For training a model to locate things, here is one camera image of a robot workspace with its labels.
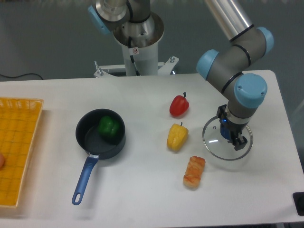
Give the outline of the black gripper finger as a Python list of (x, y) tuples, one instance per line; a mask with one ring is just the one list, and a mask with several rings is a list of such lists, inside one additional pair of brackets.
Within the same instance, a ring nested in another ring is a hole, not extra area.
[(230, 133), (230, 139), (228, 139), (228, 142), (237, 145), (238, 144), (238, 134)]
[(235, 151), (239, 151), (244, 149), (244, 147), (247, 144), (247, 138), (244, 136), (240, 136), (238, 138), (235, 139), (235, 144), (234, 144), (234, 149)]

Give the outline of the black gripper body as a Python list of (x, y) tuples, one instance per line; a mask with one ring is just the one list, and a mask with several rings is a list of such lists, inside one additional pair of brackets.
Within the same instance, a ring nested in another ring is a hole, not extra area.
[(249, 122), (248, 118), (234, 116), (226, 104), (218, 107), (217, 118), (220, 122), (220, 133), (227, 140), (230, 139), (230, 133), (238, 134), (238, 137), (242, 136), (242, 131)]

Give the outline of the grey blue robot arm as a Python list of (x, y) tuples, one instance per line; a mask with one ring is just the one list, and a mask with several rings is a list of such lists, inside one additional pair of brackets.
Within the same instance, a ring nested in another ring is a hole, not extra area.
[[(221, 136), (238, 151), (246, 146), (242, 132), (267, 93), (265, 80), (244, 70), (273, 48), (274, 38), (266, 28), (255, 27), (236, 0), (208, 0), (206, 5), (231, 46), (223, 53), (205, 52), (196, 70), (228, 100), (217, 118)], [(121, 45), (128, 76), (161, 72), (158, 43), (164, 25), (148, 0), (98, 0), (88, 14), (101, 33), (112, 33)]]

